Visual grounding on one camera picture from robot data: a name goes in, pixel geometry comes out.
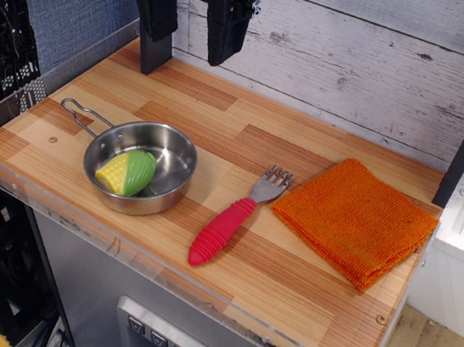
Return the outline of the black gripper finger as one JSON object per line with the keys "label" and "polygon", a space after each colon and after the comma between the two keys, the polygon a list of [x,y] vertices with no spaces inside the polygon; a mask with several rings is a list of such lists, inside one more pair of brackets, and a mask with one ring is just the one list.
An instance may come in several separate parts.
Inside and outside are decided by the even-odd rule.
{"label": "black gripper finger", "polygon": [[249,18],[235,0],[210,0],[208,6],[208,62],[217,66],[243,48]]}
{"label": "black gripper finger", "polygon": [[144,30],[153,42],[177,30],[177,0],[136,0]]}

